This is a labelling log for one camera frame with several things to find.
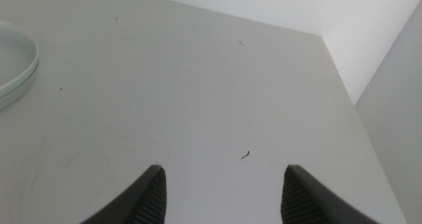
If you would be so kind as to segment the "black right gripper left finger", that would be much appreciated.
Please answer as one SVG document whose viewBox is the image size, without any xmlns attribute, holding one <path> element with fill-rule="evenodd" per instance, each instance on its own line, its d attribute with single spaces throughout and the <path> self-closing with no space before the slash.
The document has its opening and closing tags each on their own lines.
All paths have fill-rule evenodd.
<svg viewBox="0 0 422 224">
<path fill-rule="evenodd" d="M 82 224 L 164 224 L 166 206 L 166 172 L 160 165 L 151 165 L 118 197 Z"/>
</svg>

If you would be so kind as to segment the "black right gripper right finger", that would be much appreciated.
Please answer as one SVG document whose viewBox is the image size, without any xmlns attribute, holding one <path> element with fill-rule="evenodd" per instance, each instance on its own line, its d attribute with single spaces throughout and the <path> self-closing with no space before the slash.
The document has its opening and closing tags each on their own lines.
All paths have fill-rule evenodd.
<svg viewBox="0 0 422 224">
<path fill-rule="evenodd" d="M 283 224 L 377 223 L 299 165 L 288 165 L 285 170 L 281 217 Z"/>
</svg>

